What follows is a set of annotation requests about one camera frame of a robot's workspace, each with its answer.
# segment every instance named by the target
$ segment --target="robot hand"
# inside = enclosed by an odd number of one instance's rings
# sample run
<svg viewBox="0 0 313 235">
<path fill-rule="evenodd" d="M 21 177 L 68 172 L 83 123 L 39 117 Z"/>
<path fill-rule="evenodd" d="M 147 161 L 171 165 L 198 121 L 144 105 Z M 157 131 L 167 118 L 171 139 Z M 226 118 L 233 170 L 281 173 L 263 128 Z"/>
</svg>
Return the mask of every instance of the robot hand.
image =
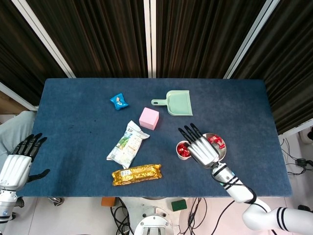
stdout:
<svg viewBox="0 0 313 235">
<path fill-rule="evenodd" d="M 40 146 L 47 140 L 47 137 L 38 140 L 41 136 L 42 133 L 28 136 L 7 157 L 0 173 L 0 188 L 2 190 L 18 191 L 26 183 L 41 179 L 50 172 L 49 169 L 46 169 L 38 175 L 28 176 Z"/>
</svg>

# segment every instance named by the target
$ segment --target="dark curtain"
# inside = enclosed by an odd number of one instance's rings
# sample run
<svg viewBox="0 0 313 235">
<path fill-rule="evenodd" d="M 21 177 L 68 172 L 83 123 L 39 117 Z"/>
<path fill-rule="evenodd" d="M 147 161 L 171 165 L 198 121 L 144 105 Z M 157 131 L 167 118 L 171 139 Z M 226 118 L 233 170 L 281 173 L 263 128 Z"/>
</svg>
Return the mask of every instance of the dark curtain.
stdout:
<svg viewBox="0 0 313 235">
<path fill-rule="evenodd" d="M 27 0 L 77 77 L 147 77 L 142 0 Z"/>
<path fill-rule="evenodd" d="M 11 1 L 0 1 L 0 82 L 33 105 L 44 83 L 65 77 Z"/>
<path fill-rule="evenodd" d="M 233 78 L 265 81 L 279 134 L 313 118 L 313 1 L 280 1 Z"/>
<path fill-rule="evenodd" d="M 265 0 L 157 0 L 157 77 L 223 78 Z"/>
</svg>

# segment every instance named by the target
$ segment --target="gold snack package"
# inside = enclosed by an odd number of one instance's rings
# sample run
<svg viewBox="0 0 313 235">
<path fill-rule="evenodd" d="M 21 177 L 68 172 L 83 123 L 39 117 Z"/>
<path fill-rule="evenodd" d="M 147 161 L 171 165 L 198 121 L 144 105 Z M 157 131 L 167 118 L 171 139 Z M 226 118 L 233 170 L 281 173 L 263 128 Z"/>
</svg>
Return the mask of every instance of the gold snack package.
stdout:
<svg viewBox="0 0 313 235">
<path fill-rule="evenodd" d="M 140 165 L 125 170 L 117 170 L 112 173 L 113 185 L 127 185 L 145 180 L 162 178 L 160 164 Z"/>
</svg>

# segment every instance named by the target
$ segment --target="blue table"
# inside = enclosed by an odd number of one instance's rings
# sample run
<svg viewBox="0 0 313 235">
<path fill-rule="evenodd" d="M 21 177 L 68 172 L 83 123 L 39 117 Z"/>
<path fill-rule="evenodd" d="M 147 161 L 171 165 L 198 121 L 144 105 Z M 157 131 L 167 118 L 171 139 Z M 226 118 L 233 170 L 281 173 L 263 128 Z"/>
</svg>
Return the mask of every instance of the blue table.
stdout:
<svg viewBox="0 0 313 235">
<path fill-rule="evenodd" d="M 151 99 L 169 90 L 190 90 L 193 116 L 175 117 Z M 110 98 L 122 92 L 129 107 L 117 111 Z M 111 173 L 121 165 L 106 156 L 130 120 L 138 124 L 144 107 L 159 111 L 155 131 L 144 140 L 131 166 L 162 164 L 163 178 L 112 186 Z M 224 162 L 258 196 L 290 196 L 277 132 L 264 83 L 260 80 L 77 78 L 48 79 L 33 133 L 48 140 L 31 174 L 51 172 L 19 192 L 23 196 L 223 197 L 226 191 L 210 171 L 175 152 L 183 140 L 177 131 L 190 122 L 226 142 Z"/>
</svg>

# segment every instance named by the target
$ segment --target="pink cube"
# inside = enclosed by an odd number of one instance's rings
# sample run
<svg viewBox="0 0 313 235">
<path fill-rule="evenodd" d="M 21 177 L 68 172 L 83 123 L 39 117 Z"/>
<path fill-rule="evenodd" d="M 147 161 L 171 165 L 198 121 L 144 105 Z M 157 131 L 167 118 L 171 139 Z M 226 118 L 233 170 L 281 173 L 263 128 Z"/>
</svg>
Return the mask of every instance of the pink cube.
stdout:
<svg viewBox="0 0 313 235">
<path fill-rule="evenodd" d="M 154 130 L 158 121 L 158 111 L 144 108 L 139 118 L 140 126 Z"/>
</svg>

